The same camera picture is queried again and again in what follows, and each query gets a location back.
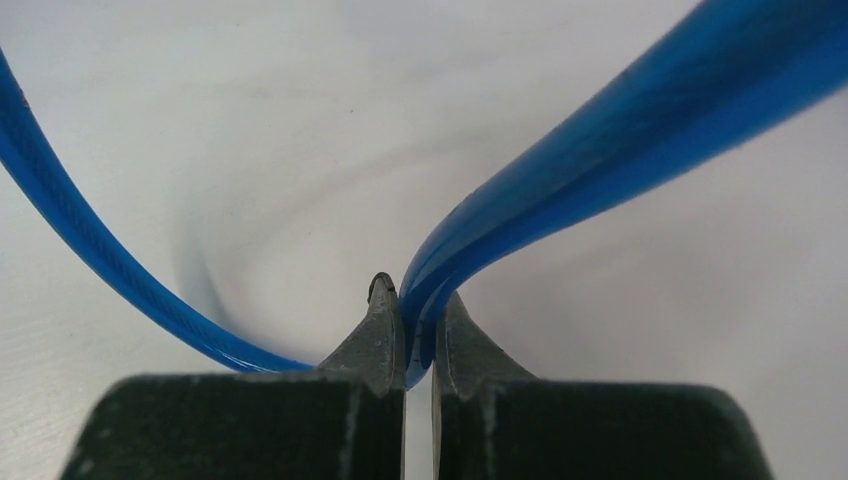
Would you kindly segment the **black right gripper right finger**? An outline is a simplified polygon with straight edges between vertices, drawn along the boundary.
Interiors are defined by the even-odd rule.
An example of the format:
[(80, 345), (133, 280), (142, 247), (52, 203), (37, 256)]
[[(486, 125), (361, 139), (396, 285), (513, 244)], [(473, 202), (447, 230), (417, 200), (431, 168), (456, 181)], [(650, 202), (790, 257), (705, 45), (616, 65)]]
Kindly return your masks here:
[(438, 479), (769, 479), (745, 412), (694, 384), (556, 381), (514, 361), (453, 297), (433, 381)]

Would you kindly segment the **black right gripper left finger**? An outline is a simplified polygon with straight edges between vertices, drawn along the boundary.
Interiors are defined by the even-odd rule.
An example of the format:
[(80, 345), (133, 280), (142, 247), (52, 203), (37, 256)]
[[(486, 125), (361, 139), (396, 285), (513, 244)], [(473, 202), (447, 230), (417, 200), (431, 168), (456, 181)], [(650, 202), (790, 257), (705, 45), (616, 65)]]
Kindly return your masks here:
[(315, 369), (138, 375), (92, 409), (65, 479), (400, 479), (405, 366), (391, 278)]

